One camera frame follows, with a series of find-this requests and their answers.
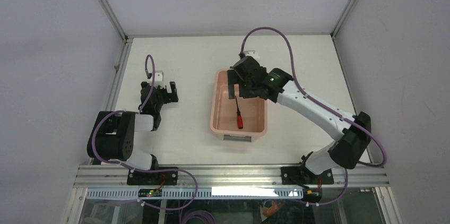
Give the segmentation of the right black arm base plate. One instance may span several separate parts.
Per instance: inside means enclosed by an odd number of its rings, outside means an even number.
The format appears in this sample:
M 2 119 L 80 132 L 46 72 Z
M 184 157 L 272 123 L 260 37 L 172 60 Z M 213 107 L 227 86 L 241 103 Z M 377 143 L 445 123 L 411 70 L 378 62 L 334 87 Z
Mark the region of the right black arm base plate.
M 330 169 L 315 175 L 303 166 L 283 166 L 280 168 L 283 185 L 332 185 L 334 178 Z

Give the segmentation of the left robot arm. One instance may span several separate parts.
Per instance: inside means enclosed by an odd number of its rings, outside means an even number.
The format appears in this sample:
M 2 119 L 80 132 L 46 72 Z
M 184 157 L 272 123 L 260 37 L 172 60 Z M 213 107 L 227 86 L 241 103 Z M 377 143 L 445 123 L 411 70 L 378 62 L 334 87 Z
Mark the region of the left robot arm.
M 159 164 L 155 155 L 143 152 L 134 146 L 137 132 L 156 131 L 161 123 L 163 105 L 178 102 L 176 83 L 166 86 L 156 85 L 151 91 L 148 82 L 141 83 L 141 102 L 145 103 L 141 113 L 125 111 L 110 115 L 109 111 L 98 113 L 86 151 L 89 157 L 106 163 L 126 165 L 131 170 L 139 170 L 139 178 L 147 185 L 155 184 L 160 177 Z

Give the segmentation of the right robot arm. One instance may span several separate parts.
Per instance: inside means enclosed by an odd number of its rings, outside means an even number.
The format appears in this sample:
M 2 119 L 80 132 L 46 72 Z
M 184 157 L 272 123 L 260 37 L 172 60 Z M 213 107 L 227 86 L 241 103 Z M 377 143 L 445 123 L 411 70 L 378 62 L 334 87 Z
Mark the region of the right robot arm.
M 261 98 L 288 107 L 319 126 L 333 143 L 302 157 L 298 174 L 305 184 L 313 184 L 325 171 L 341 167 L 354 169 L 371 139 L 366 134 L 370 116 L 338 111 L 299 89 L 294 78 L 280 68 L 271 71 L 251 56 L 241 59 L 227 70 L 229 89 L 239 86 L 239 96 Z

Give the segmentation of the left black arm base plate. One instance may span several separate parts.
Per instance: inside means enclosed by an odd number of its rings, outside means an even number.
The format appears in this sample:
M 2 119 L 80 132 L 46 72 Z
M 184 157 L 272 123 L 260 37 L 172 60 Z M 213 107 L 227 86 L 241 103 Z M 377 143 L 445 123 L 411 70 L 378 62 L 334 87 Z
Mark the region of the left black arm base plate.
M 160 167 L 157 173 L 144 173 L 139 171 L 128 172 L 126 184 L 129 186 L 160 186 L 177 185 L 178 168 L 177 167 Z

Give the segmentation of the red black screwdriver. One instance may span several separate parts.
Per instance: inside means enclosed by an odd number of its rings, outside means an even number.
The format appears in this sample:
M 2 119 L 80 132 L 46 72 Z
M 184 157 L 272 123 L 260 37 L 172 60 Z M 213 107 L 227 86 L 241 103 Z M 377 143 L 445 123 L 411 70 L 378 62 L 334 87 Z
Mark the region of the red black screwdriver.
M 235 102 L 236 102 L 236 107 L 237 107 L 237 126 L 241 130 L 244 128 L 244 123 L 243 123 L 243 118 L 241 116 L 241 112 L 239 109 L 238 100 L 237 100 L 236 96 L 235 96 Z

